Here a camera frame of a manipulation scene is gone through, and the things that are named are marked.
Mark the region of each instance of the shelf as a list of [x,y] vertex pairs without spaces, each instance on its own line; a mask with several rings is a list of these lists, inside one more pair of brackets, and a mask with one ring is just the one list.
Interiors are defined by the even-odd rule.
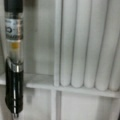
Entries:
[[[53,76],[52,75],[36,75],[36,74],[25,74],[24,80],[25,86],[27,88],[37,88],[37,89],[46,89],[46,90],[56,90],[63,92],[73,92],[81,93],[87,95],[111,97],[111,98],[120,98],[120,92],[113,92],[110,90],[99,91],[95,88],[88,89],[85,87],[73,88],[72,86],[68,87],[55,87]],[[5,75],[0,76],[0,85],[5,85]]]

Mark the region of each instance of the pen barrel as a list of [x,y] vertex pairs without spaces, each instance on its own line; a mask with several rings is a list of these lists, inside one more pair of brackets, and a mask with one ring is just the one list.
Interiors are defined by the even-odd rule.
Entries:
[[23,109],[23,65],[12,65],[10,62],[7,58],[5,102],[11,113],[19,114]]

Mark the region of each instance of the black pen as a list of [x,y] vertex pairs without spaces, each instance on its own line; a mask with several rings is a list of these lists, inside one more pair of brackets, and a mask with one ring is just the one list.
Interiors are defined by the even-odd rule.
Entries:
[[5,102],[14,117],[23,109],[23,0],[4,0],[6,58]]

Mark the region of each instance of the vertical bar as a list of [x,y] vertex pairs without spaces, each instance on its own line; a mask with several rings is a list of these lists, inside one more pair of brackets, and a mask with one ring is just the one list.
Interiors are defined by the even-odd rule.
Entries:
[[76,0],[63,0],[61,48],[61,84],[63,86],[68,86],[71,82],[76,6]]
[[99,61],[108,0],[92,0],[90,34],[87,49],[85,86],[93,88]]
[[51,90],[51,120],[61,120],[61,92]]
[[54,33],[54,86],[60,84],[60,44],[61,44],[62,0],[55,0],[55,33]]
[[109,85],[112,64],[119,37],[120,0],[109,0],[106,28],[100,54],[96,88],[106,90]]
[[109,89],[112,91],[117,91],[120,89],[120,35],[111,73]]
[[78,0],[77,3],[77,21],[71,83],[74,87],[81,87],[83,85],[91,2],[91,0]]

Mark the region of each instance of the white surface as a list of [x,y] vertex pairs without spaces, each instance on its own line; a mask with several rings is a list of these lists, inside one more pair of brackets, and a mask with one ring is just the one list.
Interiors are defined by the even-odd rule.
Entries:
[[112,99],[62,93],[61,120],[109,120]]
[[109,89],[113,91],[117,91],[120,89],[120,36],[113,64]]
[[91,7],[91,0],[78,0],[77,2],[77,21],[71,81],[73,87],[81,87],[83,85]]
[[54,73],[54,0],[24,1],[25,71]]
[[[106,90],[106,91],[102,92],[95,88],[92,88],[92,89],[88,89],[85,87],[73,88],[72,86],[54,87],[53,76],[50,76],[50,75],[25,74],[24,83],[27,88],[56,90],[56,91],[62,91],[62,92],[81,93],[81,94],[87,94],[87,95],[120,98],[119,91],[113,92],[110,90]],[[5,85],[5,75],[4,74],[0,76],[0,84]]]
[[73,44],[75,39],[76,0],[63,0],[62,46],[61,46],[61,85],[71,82]]
[[96,78],[96,88],[106,90],[109,85],[120,30],[120,0],[109,0],[103,45]]
[[108,0],[92,0],[90,33],[84,84],[87,88],[95,86],[101,43],[104,34]]
[[109,120],[118,120],[120,115],[120,99],[114,99],[111,106]]

